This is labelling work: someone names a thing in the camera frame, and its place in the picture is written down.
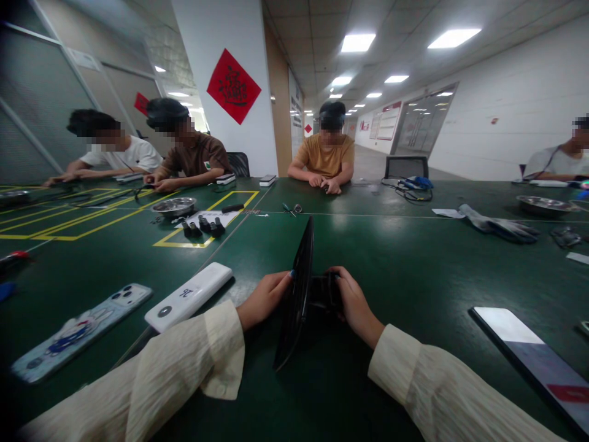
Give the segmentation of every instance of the blue cartoon phone case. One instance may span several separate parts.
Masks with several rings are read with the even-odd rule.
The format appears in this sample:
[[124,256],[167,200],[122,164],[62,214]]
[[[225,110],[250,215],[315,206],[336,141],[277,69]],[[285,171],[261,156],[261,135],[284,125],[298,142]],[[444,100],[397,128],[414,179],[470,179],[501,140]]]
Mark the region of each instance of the blue cartoon phone case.
[[32,384],[57,370],[94,339],[141,305],[152,290],[129,284],[92,310],[67,321],[61,330],[12,364],[12,372]]

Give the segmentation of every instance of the person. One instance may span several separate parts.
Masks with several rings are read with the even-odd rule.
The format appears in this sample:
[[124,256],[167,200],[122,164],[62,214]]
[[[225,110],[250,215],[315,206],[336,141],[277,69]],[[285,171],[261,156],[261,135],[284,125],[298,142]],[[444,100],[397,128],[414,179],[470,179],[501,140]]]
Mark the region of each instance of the person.
[[342,134],[344,118],[344,103],[328,101],[322,105],[321,130],[305,138],[288,167],[288,176],[308,181],[312,187],[327,187],[330,194],[342,193],[341,186],[354,175],[354,140]]
[[[49,178],[43,186],[76,179],[105,178],[131,173],[148,174],[162,162],[162,157],[147,141],[127,135],[113,117],[94,109],[76,109],[69,117],[67,130],[78,137],[92,139],[92,150],[72,161],[66,172]],[[109,165],[111,170],[93,167]]]
[[589,155],[583,151],[589,149],[589,114],[572,124],[576,129],[570,140],[532,155],[524,179],[574,181],[579,176],[589,179]]
[[[207,185],[231,173],[227,151],[217,138],[195,130],[188,108],[172,98],[155,98],[147,104],[147,124],[175,142],[162,165],[144,177],[156,192],[173,192],[182,186]],[[183,171],[186,178],[170,178]]]
[[[374,351],[368,377],[405,407],[426,441],[563,441],[450,353],[385,327],[352,275],[343,267],[329,270],[339,274],[346,321]],[[152,338],[137,356],[26,424],[21,435],[147,440],[199,387],[210,397],[236,399],[244,333],[270,315],[292,280],[292,272],[266,275],[239,307],[226,301]]]

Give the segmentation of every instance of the office chair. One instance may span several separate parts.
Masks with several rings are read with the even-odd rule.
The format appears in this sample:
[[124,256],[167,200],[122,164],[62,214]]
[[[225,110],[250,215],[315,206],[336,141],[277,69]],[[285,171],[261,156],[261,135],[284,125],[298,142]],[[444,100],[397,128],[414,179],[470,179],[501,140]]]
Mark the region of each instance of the office chair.
[[250,163],[247,161],[247,155],[243,152],[227,152],[229,164],[237,178],[250,177]]
[[427,157],[423,155],[387,155],[384,179],[412,176],[429,178]]

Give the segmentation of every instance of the red diamond poster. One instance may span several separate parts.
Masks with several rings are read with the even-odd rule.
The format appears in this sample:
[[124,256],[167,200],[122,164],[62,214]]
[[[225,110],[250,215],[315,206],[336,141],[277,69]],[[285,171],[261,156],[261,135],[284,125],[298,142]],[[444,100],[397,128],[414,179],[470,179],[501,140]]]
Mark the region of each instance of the red diamond poster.
[[225,49],[210,78],[207,92],[241,124],[262,89]]
[[135,97],[135,109],[137,109],[145,116],[147,116],[147,103],[149,103],[147,97],[137,92],[137,96]]

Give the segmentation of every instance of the white t-shirt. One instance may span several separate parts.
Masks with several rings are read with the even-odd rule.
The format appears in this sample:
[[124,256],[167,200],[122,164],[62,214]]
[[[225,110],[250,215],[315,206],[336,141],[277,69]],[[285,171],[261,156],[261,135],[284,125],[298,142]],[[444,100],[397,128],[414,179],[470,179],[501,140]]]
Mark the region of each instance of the white t-shirt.
[[131,145],[124,152],[108,152],[110,147],[93,144],[92,151],[82,158],[90,166],[109,165],[113,170],[138,167],[152,173],[163,161],[151,143],[131,135]]
[[571,158],[559,147],[549,147],[532,155],[523,173],[524,178],[533,178],[535,174],[542,171],[554,175],[589,175],[589,155],[584,152],[581,158]]

